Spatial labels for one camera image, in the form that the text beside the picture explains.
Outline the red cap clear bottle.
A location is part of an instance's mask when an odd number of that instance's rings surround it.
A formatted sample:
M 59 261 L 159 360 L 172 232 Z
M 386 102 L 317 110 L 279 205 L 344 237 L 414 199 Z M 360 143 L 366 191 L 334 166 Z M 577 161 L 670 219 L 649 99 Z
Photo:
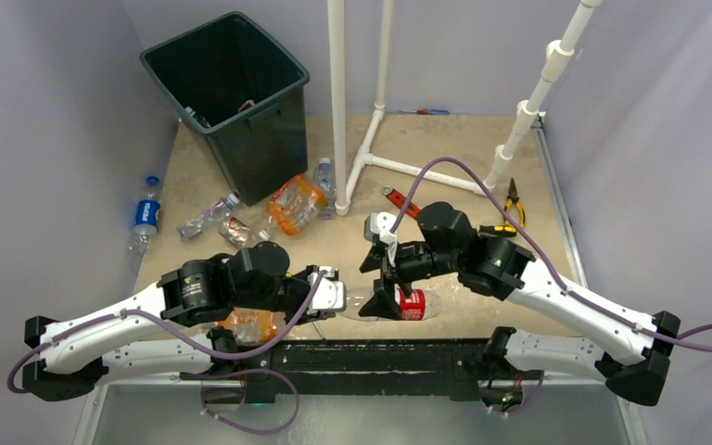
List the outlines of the red cap clear bottle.
M 219 234 L 236 249 L 250 248 L 255 244 L 250 228 L 236 217 L 223 220 L 219 227 Z

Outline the clear bottle white cap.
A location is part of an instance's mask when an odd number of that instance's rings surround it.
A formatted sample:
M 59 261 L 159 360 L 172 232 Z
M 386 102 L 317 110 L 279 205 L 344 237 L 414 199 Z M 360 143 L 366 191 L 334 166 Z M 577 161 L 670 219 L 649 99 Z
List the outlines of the clear bottle white cap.
M 193 110 L 191 107 L 186 107 L 184 110 L 202 128 L 208 129 L 210 127 L 210 123 L 208 122 L 208 120 L 203 115 Z

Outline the red gold label bottle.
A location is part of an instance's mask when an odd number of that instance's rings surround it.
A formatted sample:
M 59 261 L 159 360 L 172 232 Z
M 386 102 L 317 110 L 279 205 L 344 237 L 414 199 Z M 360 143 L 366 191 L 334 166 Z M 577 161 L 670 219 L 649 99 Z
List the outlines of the red gold label bottle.
M 239 108 L 238 108 L 238 113 L 245 112 L 249 110 L 250 108 L 253 108 L 256 106 L 256 102 L 252 99 L 246 100 Z

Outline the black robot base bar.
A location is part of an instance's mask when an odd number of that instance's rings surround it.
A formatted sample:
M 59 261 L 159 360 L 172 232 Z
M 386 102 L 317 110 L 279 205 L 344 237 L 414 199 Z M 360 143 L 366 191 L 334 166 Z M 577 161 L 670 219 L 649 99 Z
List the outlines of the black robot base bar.
M 247 403 L 272 403 L 280 394 L 329 396 L 436 396 L 479 401 L 491 382 L 533 381 L 489 355 L 487 338 L 340 339 L 283 341 L 262 354 L 232 362 L 216 359 L 183 380 L 233 380 Z M 247 370 L 244 378 L 235 372 Z

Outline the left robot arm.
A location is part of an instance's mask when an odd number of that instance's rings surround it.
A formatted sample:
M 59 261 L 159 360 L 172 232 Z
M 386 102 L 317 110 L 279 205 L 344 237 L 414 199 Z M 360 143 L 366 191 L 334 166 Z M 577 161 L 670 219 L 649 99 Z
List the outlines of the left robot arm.
M 345 308 L 345 288 L 331 266 L 291 274 L 288 253 L 260 242 L 235 254 L 188 261 L 158 282 L 102 310 L 68 321 L 35 316 L 25 323 L 30 352 L 7 386 L 43 401 L 67 401 L 99 386 L 141 375 L 211 373 L 226 379 L 286 335 L 241 350 L 219 323 L 235 309 L 281 312 L 286 329 Z

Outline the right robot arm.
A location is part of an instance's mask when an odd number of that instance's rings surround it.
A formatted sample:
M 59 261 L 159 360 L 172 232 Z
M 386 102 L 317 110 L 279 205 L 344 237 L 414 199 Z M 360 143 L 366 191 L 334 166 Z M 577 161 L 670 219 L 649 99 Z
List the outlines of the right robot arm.
M 420 321 L 426 303 L 414 282 L 453 273 L 470 291 L 544 314 L 576 331 L 573 337 L 537 336 L 499 327 L 483 353 L 486 370 L 505 377 L 518 371 L 553 371 L 604 383 L 620 398 L 655 406 L 667 381 L 680 319 L 627 309 L 548 269 L 540 257 L 515 242 L 481 235 L 467 216 L 446 202 L 424 207 L 416 217 L 422 240 L 400 243 L 397 221 L 372 213 L 364 237 L 372 246 L 361 272 L 377 271 L 362 318 Z

